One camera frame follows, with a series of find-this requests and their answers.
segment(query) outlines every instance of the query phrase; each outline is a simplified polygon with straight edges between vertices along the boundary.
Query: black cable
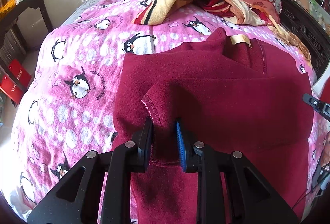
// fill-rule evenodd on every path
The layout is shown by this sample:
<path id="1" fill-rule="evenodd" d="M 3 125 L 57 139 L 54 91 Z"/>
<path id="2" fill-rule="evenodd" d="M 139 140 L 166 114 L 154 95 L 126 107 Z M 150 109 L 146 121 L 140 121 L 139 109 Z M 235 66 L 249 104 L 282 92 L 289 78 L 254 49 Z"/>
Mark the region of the black cable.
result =
<path id="1" fill-rule="evenodd" d="M 294 206 L 292 207 L 292 209 L 294 209 L 307 195 L 309 195 L 310 193 L 312 193 L 312 192 L 314 192 L 315 191 L 315 189 L 319 186 L 319 185 L 321 185 L 323 182 L 324 182 L 324 180 L 326 180 L 326 178 L 328 177 L 330 175 L 330 173 L 329 174 L 327 174 L 313 189 L 311 189 L 308 193 L 306 193 L 302 198 L 300 198 L 299 197 L 299 199 L 296 201 L 296 203 L 294 204 Z"/>

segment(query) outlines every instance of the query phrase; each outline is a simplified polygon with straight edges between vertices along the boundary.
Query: black stripe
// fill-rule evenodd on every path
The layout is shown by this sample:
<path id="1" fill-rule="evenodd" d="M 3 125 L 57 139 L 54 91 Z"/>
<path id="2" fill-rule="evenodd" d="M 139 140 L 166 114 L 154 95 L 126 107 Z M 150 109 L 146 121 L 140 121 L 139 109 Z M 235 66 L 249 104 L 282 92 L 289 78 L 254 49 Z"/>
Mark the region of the black stripe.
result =
<path id="1" fill-rule="evenodd" d="M 153 5 L 152 5 L 152 7 L 149 10 L 148 15 L 146 16 L 146 20 L 143 23 L 143 25 L 148 25 L 149 20 L 150 20 L 150 17 L 151 17 L 151 14 L 152 14 L 152 11 L 154 10 L 154 8 L 156 6 L 156 3 L 157 3 L 157 0 L 154 0 Z"/>

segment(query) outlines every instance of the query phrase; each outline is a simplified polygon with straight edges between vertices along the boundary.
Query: yellow basket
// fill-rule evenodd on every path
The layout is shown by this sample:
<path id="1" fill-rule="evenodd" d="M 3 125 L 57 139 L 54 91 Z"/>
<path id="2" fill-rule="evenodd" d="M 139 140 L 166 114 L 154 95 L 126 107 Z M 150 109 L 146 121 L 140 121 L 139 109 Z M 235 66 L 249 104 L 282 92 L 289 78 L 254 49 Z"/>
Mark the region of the yellow basket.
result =
<path id="1" fill-rule="evenodd" d="M 18 4 L 18 0 L 10 0 L 0 8 L 0 19 L 5 17 Z"/>

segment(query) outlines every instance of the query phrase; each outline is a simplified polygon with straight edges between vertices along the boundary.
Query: wooden table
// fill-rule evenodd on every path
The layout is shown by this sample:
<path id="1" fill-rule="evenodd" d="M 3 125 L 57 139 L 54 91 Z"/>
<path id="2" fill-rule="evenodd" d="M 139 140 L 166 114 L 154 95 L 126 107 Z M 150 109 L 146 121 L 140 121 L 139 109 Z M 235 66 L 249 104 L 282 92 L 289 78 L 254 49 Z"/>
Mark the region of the wooden table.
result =
<path id="1" fill-rule="evenodd" d="M 40 8 L 41 15 L 44 19 L 45 25 L 47 27 L 48 32 L 54 30 L 49 15 L 46 10 L 46 6 L 44 0 L 23 0 L 19 2 L 14 9 L 12 9 L 6 16 L 0 20 L 0 49 L 2 48 L 5 40 L 6 30 L 10 27 L 10 25 L 14 22 L 14 20 L 27 8 L 32 8 L 34 10 Z M 0 58 L 0 70 L 2 70 L 8 78 L 10 78 L 14 84 L 16 84 L 19 89 L 21 89 L 24 93 L 27 91 L 27 88 L 24 87 L 19 80 L 13 76 L 7 65 Z"/>

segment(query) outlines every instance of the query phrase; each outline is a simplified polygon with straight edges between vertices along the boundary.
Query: maroon sweater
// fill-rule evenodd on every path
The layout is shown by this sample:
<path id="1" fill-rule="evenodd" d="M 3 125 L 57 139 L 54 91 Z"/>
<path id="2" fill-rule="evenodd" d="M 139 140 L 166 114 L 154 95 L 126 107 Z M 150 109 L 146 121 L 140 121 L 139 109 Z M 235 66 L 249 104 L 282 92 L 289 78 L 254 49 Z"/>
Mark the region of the maroon sweater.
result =
<path id="1" fill-rule="evenodd" d="M 232 45 L 222 28 L 205 42 L 154 55 L 126 54 L 113 113 L 118 136 L 131 139 L 150 115 L 155 138 L 145 174 L 132 174 L 139 223 L 195 223 L 197 174 L 179 167 L 174 120 L 217 151 L 239 150 L 293 206 L 306 191 L 311 94 L 286 52 L 251 40 Z M 295 208 L 302 216 L 304 201 Z"/>

